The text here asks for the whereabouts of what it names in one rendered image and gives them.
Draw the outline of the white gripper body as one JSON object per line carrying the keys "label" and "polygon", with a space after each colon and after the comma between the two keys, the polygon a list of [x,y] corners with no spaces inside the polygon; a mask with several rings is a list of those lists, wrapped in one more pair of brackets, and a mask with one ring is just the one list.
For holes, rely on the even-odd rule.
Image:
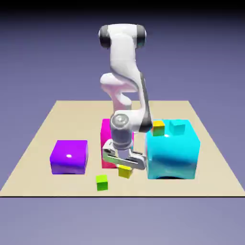
{"label": "white gripper body", "polygon": [[144,170],[146,168],[146,156],[143,153],[136,152],[130,148],[126,158],[117,157],[115,153],[116,149],[114,148],[113,140],[107,140],[102,148],[102,158],[104,161],[113,163],[116,166],[123,165],[133,169]]}

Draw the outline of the small yellow cube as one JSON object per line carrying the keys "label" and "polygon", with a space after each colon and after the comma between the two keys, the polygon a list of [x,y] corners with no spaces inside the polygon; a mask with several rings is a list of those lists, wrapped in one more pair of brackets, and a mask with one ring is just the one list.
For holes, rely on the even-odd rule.
{"label": "small yellow cube", "polygon": [[122,177],[122,178],[130,178],[133,172],[133,169],[128,166],[118,165],[117,168],[118,168],[118,175],[119,177]]}

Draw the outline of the small green cube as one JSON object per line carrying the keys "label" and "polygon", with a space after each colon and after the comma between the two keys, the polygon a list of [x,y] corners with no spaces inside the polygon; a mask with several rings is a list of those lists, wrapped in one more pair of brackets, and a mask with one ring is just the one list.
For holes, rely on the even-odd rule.
{"label": "small green cube", "polygon": [[96,176],[97,191],[108,190],[107,175]]}

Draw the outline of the small orange cube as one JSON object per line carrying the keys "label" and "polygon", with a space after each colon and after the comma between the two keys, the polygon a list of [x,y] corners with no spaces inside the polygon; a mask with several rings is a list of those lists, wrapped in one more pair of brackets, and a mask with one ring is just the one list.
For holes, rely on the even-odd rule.
{"label": "small orange cube", "polygon": [[154,120],[152,135],[153,136],[163,136],[165,134],[165,124],[163,120]]}

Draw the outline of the small cyan cube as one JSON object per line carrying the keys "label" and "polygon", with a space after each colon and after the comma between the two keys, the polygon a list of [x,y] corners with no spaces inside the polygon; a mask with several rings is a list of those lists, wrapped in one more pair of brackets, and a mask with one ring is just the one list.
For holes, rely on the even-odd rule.
{"label": "small cyan cube", "polygon": [[170,120],[169,130],[173,135],[182,135],[185,132],[186,124],[184,120]]}

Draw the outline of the large magenta box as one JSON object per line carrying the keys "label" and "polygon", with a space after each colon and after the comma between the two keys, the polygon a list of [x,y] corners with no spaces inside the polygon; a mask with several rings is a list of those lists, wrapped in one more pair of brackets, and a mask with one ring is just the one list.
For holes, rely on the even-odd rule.
{"label": "large magenta box", "polygon": [[102,157],[102,148],[106,141],[111,138],[111,129],[110,129],[110,119],[103,119],[100,129],[100,145],[101,145],[101,166],[102,168],[116,168],[116,165],[110,162],[107,162]]}

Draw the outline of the large cyan box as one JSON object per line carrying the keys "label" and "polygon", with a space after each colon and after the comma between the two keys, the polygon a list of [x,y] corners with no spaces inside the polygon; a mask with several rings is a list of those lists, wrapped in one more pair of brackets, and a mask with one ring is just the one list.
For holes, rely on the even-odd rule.
{"label": "large cyan box", "polygon": [[184,134],[173,135],[169,130],[170,120],[173,119],[163,119],[163,136],[153,136],[151,132],[145,135],[147,177],[195,179],[200,140],[187,119],[181,119],[186,124]]}

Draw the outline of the large purple box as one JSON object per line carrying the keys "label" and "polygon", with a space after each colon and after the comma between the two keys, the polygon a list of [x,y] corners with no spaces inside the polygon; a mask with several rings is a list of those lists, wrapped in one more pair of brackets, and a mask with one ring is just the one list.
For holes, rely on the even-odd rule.
{"label": "large purple box", "polygon": [[50,155],[52,174],[84,175],[88,156],[87,140],[57,140]]}

